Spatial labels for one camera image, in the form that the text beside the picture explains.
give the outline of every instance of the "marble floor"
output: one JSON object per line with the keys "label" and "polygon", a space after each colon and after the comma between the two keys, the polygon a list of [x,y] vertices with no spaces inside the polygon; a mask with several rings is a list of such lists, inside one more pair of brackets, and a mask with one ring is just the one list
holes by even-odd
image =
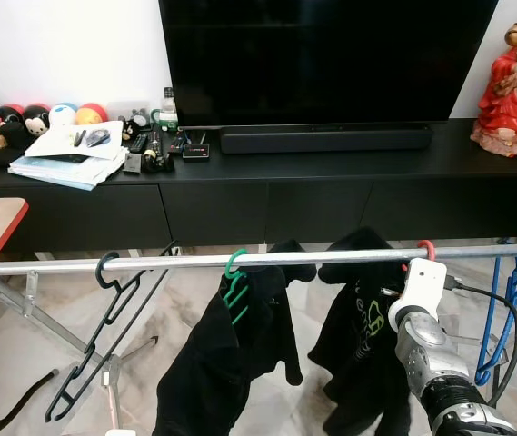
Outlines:
{"label": "marble floor", "polygon": [[[494,240],[437,241],[437,245],[488,244]],[[414,242],[396,242],[394,246],[414,246]],[[324,250],[328,244],[304,244],[305,250]],[[232,253],[239,247],[205,247],[189,249],[186,253]],[[247,247],[257,252],[258,246]],[[155,255],[159,251],[146,251]],[[100,257],[101,253],[57,253],[57,258]],[[489,289],[493,259],[454,260],[445,262],[449,272],[461,277],[466,284]],[[502,281],[513,267],[512,260],[502,266]],[[206,304],[217,290],[221,269],[188,269],[170,272],[153,299],[146,306],[117,353],[127,353],[148,338],[159,335],[157,345],[123,365],[119,381],[122,422],[125,428],[136,430],[139,436],[150,435],[156,412],[155,387],[183,346],[189,332],[201,317]],[[158,277],[148,272],[141,291],[122,315],[127,320]],[[23,289],[22,277],[11,282]],[[301,359],[303,383],[290,386],[284,378],[283,365],[253,382],[246,408],[234,426],[232,435],[324,435],[322,423],[334,408],[322,387],[330,379],[328,372],[306,358],[318,338],[328,309],[341,286],[326,285],[315,279],[310,283],[294,282],[288,289],[293,326]],[[83,340],[88,340],[112,298],[112,291],[99,288],[92,274],[43,275],[40,278],[37,302],[48,314]],[[467,292],[446,292],[439,307],[442,325],[450,334],[480,337],[488,307],[486,298]],[[502,326],[505,310],[498,306],[494,330]],[[108,347],[123,328],[123,320],[104,330],[98,350]],[[478,348],[459,345],[459,353],[473,370]],[[4,416],[24,391],[53,368],[60,371],[26,405],[24,410],[0,435],[104,435],[111,428],[106,392],[99,386],[100,377],[91,389],[61,421],[44,423],[47,404],[72,366],[79,353],[59,342],[49,333],[41,332],[21,315],[0,304],[0,416]],[[415,399],[411,436],[430,433],[425,413]],[[499,409],[517,426],[517,367],[512,383],[504,394]],[[365,432],[372,435],[373,427]]]}

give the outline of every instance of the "black cable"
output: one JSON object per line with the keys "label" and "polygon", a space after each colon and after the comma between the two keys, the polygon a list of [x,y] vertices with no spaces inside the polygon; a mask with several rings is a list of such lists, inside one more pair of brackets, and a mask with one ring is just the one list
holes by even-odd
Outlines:
{"label": "black cable", "polygon": [[14,406],[14,408],[5,416],[5,418],[0,420],[0,431],[7,426],[12,420],[16,417],[16,415],[24,408],[25,404],[32,398],[32,395],[35,394],[42,386],[47,384],[50,380],[52,380],[58,374],[58,370],[51,370],[47,373],[42,379],[34,383],[30,389],[26,391],[24,396],[20,399],[20,401]]}
{"label": "black cable", "polygon": [[506,390],[506,387],[509,384],[509,381],[511,380],[512,373],[514,372],[514,368],[516,367],[517,362],[517,309],[514,307],[514,304],[509,302],[506,298],[501,297],[500,295],[495,295],[488,291],[483,291],[482,289],[478,288],[472,288],[471,286],[466,286],[465,284],[462,284],[458,282],[455,286],[458,289],[464,289],[468,292],[474,292],[479,293],[481,295],[486,295],[487,297],[493,298],[495,300],[498,300],[499,302],[502,302],[506,307],[509,308],[509,310],[512,312],[512,316],[514,317],[514,347],[512,348],[512,356],[511,361],[509,362],[509,366],[506,369],[506,373],[504,374],[504,377],[502,378],[501,384],[498,386],[498,390],[495,391],[492,394],[492,397],[488,401],[488,405],[491,407],[496,408],[496,403],[501,398],[502,394]]}

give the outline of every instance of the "black tv cabinet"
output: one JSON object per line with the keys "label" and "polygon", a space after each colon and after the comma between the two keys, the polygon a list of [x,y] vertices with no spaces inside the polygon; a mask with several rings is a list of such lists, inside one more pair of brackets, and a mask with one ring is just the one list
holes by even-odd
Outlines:
{"label": "black tv cabinet", "polygon": [[517,236],[517,158],[485,152],[471,129],[451,120],[429,148],[407,151],[237,155],[215,144],[209,162],[119,172],[90,193],[0,171],[0,197],[30,204],[5,250],[330,242],[360,225],[388,239]]}

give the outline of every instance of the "white wall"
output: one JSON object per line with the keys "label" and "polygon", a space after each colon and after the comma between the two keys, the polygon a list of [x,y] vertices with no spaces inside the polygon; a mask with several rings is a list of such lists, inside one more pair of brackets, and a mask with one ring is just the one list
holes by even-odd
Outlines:
{"label": "white wall", "polygon": [[[517,0],[499,0],[452,117],[478,114],[490,65],[516,21]],[[155,107],[170,84],[158,0],[0,0],[0,104]]]}

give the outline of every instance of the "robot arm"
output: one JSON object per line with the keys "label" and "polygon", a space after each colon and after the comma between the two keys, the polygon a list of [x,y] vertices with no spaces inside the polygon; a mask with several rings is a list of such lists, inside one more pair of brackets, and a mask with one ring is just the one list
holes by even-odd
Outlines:
{"label": "robot arm", "polygon": [[413,259],[400,300],[389,311],[395,354],[413,395],[428,414],[433,436],[517,436],[517,430],[476,389],[468,367],[438,324],[446,267]]}

